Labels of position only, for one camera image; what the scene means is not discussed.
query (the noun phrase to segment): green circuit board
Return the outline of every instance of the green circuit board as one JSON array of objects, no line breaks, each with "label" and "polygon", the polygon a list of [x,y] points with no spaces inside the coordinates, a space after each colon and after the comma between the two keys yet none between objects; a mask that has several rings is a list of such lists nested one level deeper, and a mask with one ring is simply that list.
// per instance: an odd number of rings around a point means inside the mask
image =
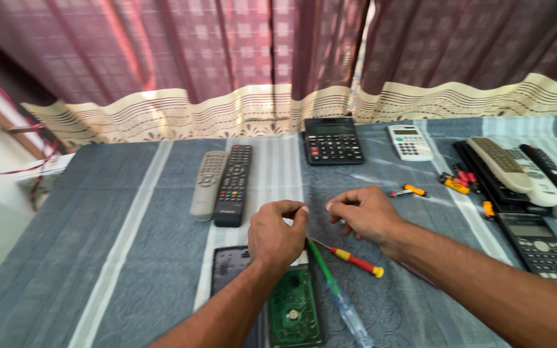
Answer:
[{"label": "green circuit board", "polygon": [[270,343],[274,348],[305,347],[323,341],[308,266],[285,273],[268,301]]}]

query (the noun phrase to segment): table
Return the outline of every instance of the table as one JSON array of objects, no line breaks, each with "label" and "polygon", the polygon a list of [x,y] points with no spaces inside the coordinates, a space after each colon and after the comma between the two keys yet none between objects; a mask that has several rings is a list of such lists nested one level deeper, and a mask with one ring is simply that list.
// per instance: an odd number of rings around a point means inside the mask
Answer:
[{"label": "table", "polygon": [[[384,129],[397,123],[420,127],[434,161],[398,159]],[[557,162],[557,116],[406,120],[357,131],[366,163],[344,167],[308,166],[298,133],[82,147],[0,267],[0,347],[142,347],[203,304],[213,249],[246,244],[248,224],[193,221],[194,178],[205,152],[234,144],[255,148],[247,216],[265,202],[304,200],[311,236],[384,267],[376,279],[321,251],[378,347],[506,347],[375,245],[340,237],[324,204],[351,188],[396,191],[409,183],[428,197],[393,199],[401,215],[519,267],[497,225],[480,216],[483,198],[438,184],[437,174],[460,162],[452,143],[470,136],[533,144]],[[557,234],[557,221],[548,222]],[[325,346],[353,347],[319,272],[315,281],[323,294]]]}]

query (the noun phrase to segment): white calculator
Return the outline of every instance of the white calculator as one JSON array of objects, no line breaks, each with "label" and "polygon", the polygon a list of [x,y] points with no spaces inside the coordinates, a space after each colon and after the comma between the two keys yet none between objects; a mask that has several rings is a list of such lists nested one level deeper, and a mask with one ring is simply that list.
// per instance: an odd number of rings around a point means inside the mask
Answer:
[{"label": "white calculator", "polygon": [[418,127],[396,124],[387,128],[399,158],[414,162],[433,160],[431,149]]}]

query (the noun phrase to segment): black calculator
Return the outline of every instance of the black calculator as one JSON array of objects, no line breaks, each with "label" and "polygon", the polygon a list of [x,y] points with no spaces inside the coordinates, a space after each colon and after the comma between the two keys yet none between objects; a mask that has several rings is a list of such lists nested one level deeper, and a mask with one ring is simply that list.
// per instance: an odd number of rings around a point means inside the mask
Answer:
[{"label": "black calculator", "polygon": [[349,117],[305,120],[305,154],[310,165],[363,164],[360,141]]},{"label": "black calculator", "polygon": [[528,271],[557,282],[557,238],[545,219],[513,213],[496,218]]}]

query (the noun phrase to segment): curtain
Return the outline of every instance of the curtain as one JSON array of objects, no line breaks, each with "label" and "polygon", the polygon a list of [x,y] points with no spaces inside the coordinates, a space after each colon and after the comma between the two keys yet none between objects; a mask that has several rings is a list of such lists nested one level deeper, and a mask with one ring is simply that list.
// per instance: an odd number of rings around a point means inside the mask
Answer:
[{"label": "curtain", "polygon": [[557,0],[375,7],[357,122],[557,115]]},{"label": "curtain", "polygon": [[0,0],[0,49],[47,94],[22,106],[71,147],[276,134],[344,113],[366,7]]}]

